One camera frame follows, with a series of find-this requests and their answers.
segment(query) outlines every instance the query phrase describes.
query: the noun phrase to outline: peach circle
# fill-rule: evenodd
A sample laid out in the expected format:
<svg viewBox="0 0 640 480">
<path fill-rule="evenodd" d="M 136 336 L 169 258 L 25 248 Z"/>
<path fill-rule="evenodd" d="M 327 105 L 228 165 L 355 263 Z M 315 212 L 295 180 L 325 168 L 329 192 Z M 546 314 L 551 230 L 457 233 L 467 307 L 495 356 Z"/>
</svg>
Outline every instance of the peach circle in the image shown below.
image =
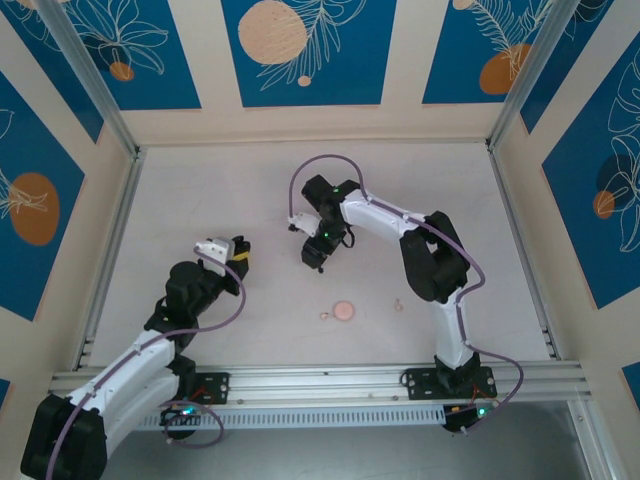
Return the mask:
<svg viewBox="0 0 640 480">
<path fill-rule="evenodd" d="M 353 318 L 356 310 L 351 302 L 347 302 L 343 300 L 338 302 L 333 307 L 333 316 L 336 320 L 340 320 L 341 322 L 348 322 Z"/>
<path fill-rule="evenodd" d="M 611 192 L 603 190 L 598 192 L 596 198 L 593 199 L 593 210 L 596 212 L 596 215 L 603 220 L 613 215 L 615 208 L 616 200 Z"/>
<path fill-rule="evenodd" d="M 293 60 L 307 45 L 307 29 L 300 16 L 276 0 L 252 6 L 240 19 L 238 37 L 246 54 L 262 65 Z"/>
<path fill-rule="evenodd" d="M 466 10 L 473 5 L 474 1 L 475 0 L 453 0 L 451 3 L 456 10 Z"/>
<path fill-rule="evenodd" d="M 60 200 L 56 187 L 39 173 L 20 175 L 14 180 L 12 187 L 31 197 L 46 194 L 46 198 L 39 203 L 44 208 L 22 204 L 13 207 L 9 214 L 13 229 L 25 242 L 37 247 L 48 244 L 56 234 L 60 220 Z"/>
<path fill-rule="evenodd" d="M 122 62 L 113 62 L 109 66 L 109 73 L 111 73 L 116 80 L 120 80 L 121 82 L 130 82 L 135 76 L 133 68 Z"/>
<path fill-rule="evenodd" d="M 482 68 L 480 73 L 480 89 L 488 95 L 504 95 L 509 93 L 511 86 L 515 81 L 515 75 L 512 78 L 511 60 L 509 54 L 516 55 L 519 53 L 520 57 L 515 65 L 516 74 L 522 68 L 524 59 L 527 58 L 531 50 L 531 45 L 515 45 L 508 51 L 500 52 L 489 60 Z"/>
</svg>

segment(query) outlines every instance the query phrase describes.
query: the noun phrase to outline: white table surface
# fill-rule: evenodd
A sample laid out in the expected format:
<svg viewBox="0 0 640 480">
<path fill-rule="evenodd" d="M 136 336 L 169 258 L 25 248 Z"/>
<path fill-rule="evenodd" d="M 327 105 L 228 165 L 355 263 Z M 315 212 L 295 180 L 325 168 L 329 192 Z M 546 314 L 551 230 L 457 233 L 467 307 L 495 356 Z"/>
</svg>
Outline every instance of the white table surface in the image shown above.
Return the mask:
<svg viewBox="0 0 640 480">
<path fill-rule="evenodd" d="M 399 245 L 355 228 L 355 248 L 338 248 L 323 275 L 302 264 L 305 236 L 287 230 L 287 188 L 297 166 L 321 153 L 353 158 L 367 188 L 384 200 L 450 216 L 487 273 L 487 285 L 467 297 L 477 347 L 520 360 L 549 358 L 485 146 L 367 141 L 149 149 L 90 364 L 107 365 L 131 344 L 164 295 L 170 268 L 195 260 L 196 241 L 240 234 L 252 243 L 246 308 L 226 328 L 194 339 L 184 354 L 196 363 L 433 361 L 435 325 L 407 284 Z M 299 176 L 296 211 L 313 212 L 300 190 L 316 173 L 335 184 L 357 180 L 346 163 L 316 162 Z M 355 317 L 322 320 L 340 300 L 354 304 Z M 237 304 L 221 295 L 201 326 L 225 320 Z"/>
</svg>

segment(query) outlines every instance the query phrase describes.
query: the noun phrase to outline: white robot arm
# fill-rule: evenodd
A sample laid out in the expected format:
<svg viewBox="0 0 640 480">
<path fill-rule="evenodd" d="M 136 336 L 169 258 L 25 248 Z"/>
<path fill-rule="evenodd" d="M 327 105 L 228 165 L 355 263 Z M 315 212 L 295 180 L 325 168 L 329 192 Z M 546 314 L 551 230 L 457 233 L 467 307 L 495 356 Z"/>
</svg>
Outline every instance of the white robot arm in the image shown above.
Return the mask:
<svg viewBox="0 0 640 480">
<path fill-rule="evenodd" d="M 239 279 L 249 270 L 251 246 L 243 237 L 207 239 L 196 247 Z M 238 295 L 240 286 L 224 268 L 200 260 L 174 265 L 165 289 L 166 297 L 156 303 L 131 347 L 66 398 L 52 394 L 41 402 L 22 458 L 22 473 L 36 480 L 46 478 L 56 439 L 72 422 L 52 478 L 98 479 L 116 447 L 144 416 L 165 402 L 194 394 L 196 365 L 181 353 L 195 336 L 198 316 L 222 292 Z M 79 413 L 71 419 L 76 409 Z"/>
<path fill-rule="evenodd" d="M 319 217 L 294 215 L 289 229 L 309 235 L 302 261 L 320 273 L 340 244 L 352 246 L 344 241 L 347 234 L 353 236 L 351 227 L 362 227 L 400 246 L 409 285 L 428 302 L 437 325 L 436 365 L 443 390 L 452 397 L 459 395 L 470 372 L 480 368 L 478 356 L 467 347 L 470 339 L 462 338 L 456 312 L 458 306 L 464 308 L 457 305 L 457 294 L 467 283 L 469 264 L 446 242 L 409 220 L 427 223 L 461 245 L 449 218 L 441 212 L 425 216 L 403 210 L 369 192 L 365 197 L 352 180 L 332 186 L 321 175 L 305 184 L 302 195 Z"/>
</svg>

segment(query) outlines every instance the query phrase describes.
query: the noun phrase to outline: yellow tape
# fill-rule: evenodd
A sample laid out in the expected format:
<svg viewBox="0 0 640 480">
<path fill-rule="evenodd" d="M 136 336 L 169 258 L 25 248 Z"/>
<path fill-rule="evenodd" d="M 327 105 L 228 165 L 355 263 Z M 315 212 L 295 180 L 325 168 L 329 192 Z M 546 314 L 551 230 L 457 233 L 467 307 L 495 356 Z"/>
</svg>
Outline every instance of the yellow tape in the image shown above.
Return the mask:
<svg viewBox="0 0 640 480">
<path fill-rule="evenodd" d="M 245 258 L 249 258 L 249 252 L 239 253 L 238 255 L 233 257 L 231 260 L 233 260 L 234 262 L 239 262 L 241 260 L 244 260 Z"/>
</svg>

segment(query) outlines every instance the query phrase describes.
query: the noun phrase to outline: pink disc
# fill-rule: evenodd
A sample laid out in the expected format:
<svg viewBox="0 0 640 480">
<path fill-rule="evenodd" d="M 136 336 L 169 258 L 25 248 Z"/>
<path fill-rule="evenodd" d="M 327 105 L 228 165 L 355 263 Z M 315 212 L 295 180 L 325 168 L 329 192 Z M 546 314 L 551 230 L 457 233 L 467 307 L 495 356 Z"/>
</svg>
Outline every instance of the pink disc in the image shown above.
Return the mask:
<svg viewBox="0 0 640 480">
<path fill-rule="evenodd" d="M 336 320 L 340 320 L 341 322 L 348 322 L 351 320 L 355 312 L 353 304 L 346 300 L 336 303 L 333 307 L 333 316 Z"/>
</svg>

